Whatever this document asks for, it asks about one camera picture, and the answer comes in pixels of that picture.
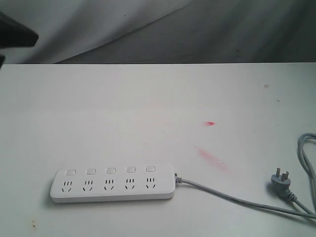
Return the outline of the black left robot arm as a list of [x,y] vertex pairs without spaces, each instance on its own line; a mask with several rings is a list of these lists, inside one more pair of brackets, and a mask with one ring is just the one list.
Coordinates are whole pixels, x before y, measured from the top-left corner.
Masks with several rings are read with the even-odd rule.
[[39,35],[3,12],[0,13],[0,49],[34,47]]

